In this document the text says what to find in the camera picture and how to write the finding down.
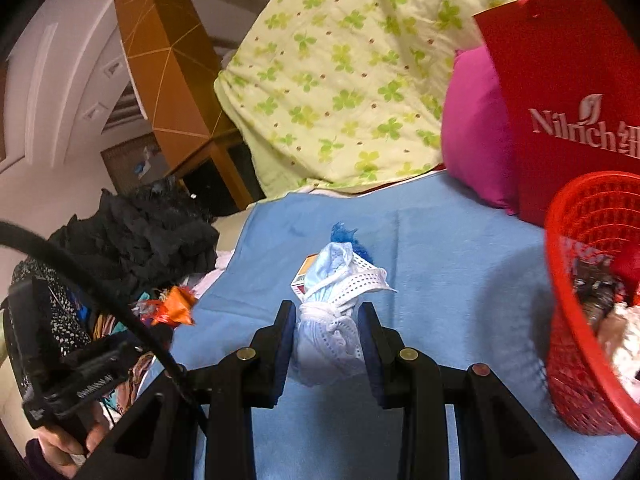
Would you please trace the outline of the person's left hand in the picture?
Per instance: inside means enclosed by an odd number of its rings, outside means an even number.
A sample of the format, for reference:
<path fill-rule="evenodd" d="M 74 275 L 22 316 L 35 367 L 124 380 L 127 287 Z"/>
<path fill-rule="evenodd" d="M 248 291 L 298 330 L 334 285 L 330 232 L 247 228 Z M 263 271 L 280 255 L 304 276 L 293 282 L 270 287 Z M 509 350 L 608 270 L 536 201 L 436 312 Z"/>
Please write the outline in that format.
<path fill-rule="evenodd" d="M 74 456 L 84 454 L 84 445 L 92 453 L 110 431 L 110 423 L 105 417 L 101 405 L 93 403 L 92 422 L 87 431 L 84 444 L 80 444 L 68 432 L 57 426 L 42 426 L 36 429 L 36 435 L 44 460 L 65 479 L 73 479 L 79 466 Z"/>

